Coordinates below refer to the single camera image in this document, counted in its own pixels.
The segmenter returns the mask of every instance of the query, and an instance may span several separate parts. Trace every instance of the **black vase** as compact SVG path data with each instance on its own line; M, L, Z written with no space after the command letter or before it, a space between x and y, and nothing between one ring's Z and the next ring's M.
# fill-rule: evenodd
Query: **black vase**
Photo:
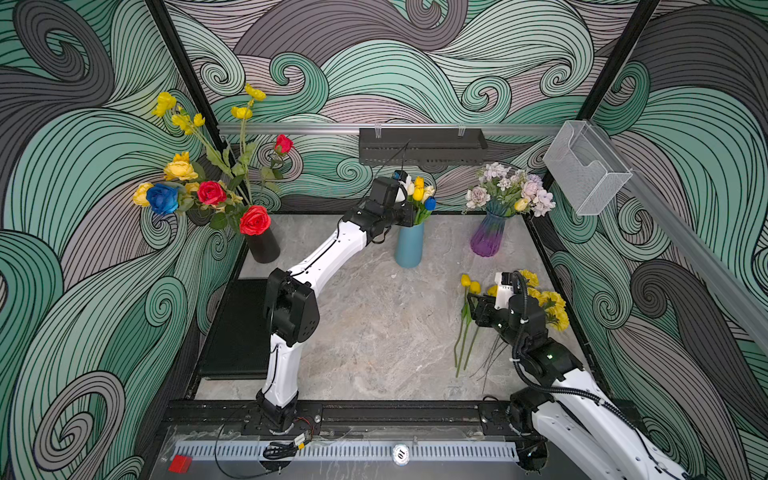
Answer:
M267 228L261 235L245 235L250 254L258 263L270 263L280 256L280 245L272 233L272 228Z

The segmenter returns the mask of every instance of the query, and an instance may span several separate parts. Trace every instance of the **wire basket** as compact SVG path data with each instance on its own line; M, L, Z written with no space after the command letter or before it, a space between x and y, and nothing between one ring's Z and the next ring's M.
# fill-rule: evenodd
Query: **wire basket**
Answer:
M577 215L599 215L632 177L611 139L588 121L566 121L544 163Z

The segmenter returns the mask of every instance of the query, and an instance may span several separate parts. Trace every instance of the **blue vase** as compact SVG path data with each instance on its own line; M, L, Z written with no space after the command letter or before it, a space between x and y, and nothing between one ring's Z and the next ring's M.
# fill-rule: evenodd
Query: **blue vase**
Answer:
M400 227L400 233L397 236L395 261L402 268L413 268L422 261L424 223L421 222L413 227Z

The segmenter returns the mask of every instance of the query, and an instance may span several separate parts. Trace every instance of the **black mat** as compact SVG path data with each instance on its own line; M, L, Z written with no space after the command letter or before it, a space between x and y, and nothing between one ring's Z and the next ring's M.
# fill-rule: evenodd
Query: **black mat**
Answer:
M200 355L200 377L266 378L270 336L262 318L265 291L265 279L230 283Z

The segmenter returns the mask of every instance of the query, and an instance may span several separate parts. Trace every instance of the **vase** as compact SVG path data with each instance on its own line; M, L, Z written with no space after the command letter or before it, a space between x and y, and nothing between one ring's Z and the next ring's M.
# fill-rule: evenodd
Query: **vase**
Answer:
M493 257L502 246L504 225L509 217L485 212L485 218L472 235L469 246L480 257Z
M280 245L277 244L277 238L275 238L271 227L267 228L261 235L247 235L245 233L244 235L248 250L258 263L270 263L280 256Z
M403 268L413 268L422 261L424 223L421 222L413 227L400 227L395 261Z

